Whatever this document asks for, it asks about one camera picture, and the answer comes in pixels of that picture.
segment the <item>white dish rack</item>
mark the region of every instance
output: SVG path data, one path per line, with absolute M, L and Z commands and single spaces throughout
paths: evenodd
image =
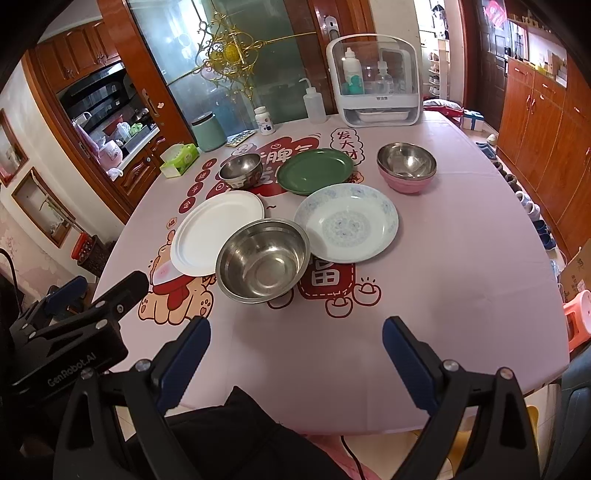
M 343 69 L 345 51 L 351 48 L 361 63 L 363 93 L 350 95 Z M 326 47 L 335 102 L 350 127 L 412 125 L 421 115 L 418 57 L 414 47 L 401 38 L 381 34 L 346 35 Z M 376 92 L 378 62 L 385 62 L 394 91 Z

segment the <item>green plate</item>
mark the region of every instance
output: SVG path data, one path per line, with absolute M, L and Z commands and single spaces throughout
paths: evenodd
M 343 183 L 353 173 L 353 160 L 339 150 L 316 148 L 291 157 L 277 170 L 277 183 L 289 192 L 310 195 Z

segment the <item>cabinet door handle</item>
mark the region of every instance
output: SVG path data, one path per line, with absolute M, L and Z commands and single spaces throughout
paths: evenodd
M 146 100 L 146 103 L 148 104 L 148 109 L 150 110 L 150 113 L 152 113 L 152 115 L 154 115 L 156 117 L 160 116 L 160 114 L 154 108 L 154 104 L 152 103 L 152 100 L 150 99 L 150 96 L 148 95 L 148 92 L 146 91 L 145 88 L 142 89 L 142 95 L 144 95 L 144 99 Z

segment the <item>blue gripper pad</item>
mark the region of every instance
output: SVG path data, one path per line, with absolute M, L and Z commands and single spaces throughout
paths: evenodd
M 418 343 L 414 335 L 399 317 L 390 317 L 384 322 L 382 341 L 415 406 L 433 416 L 439 409 L 436 383 L 410 343 Z
M 84 295 L 87 287 L 88 282 L 81 275 L 72 278 L 62 288 L 47 296 L 43 308 L 45 314 L 50 316 L 60 314 L 70 303 Z
M 160 386 L 156 406 L 162 415 L 178 406 L 209 347 L 211 337 L 209 321 L 201 317 L 194 318 L 183 333 L 174 342 L 164 345 L 154 358 L 156 365 L 152 371 L 152 381 Z

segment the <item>table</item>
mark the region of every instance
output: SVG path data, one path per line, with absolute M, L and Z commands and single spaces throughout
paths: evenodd
M 378 173 L 379 148 L 396 141 L 420 145 L 437 159 L 422 194 L 399 194 Z M 259 305 L 230 300 L 214 275 L 171 273 L 175 228 L 195 205 L 226 189 L 216 177 L 223 160 L 259 151 L 265 173 L 253 192 L 267 216 L 292 219 L 303 197 L 282 193 L 275 171 L 318 145 L 347 151 L 354 181 L 396 205 L 400 229 L 383 253 L 357 265 L 312 260 L 297 288 Z M 238 385 L 301 433 L 396 432 L 424 424 L 426 414 L 414 407 L 382 346 L 382 324 L 392 315 L 442 359 L 476 372 L 512 368 L 525 393 L 569 363 L 561 298 L 531 221 L 491 162 L 435 112 L 410 127 L 355 130 L 337 116 L 322 125 L 289 122 L 273 135 L 202 155 L 183 177 L 160 176 L 127 223 L 96 297 L 132 270 L 149 275 L 151 292 L 121 320 L 129 355 L 116 369 L 152 358 L 188 317 L 208 316 L 212 341 L 181 403 L 219 405 Z

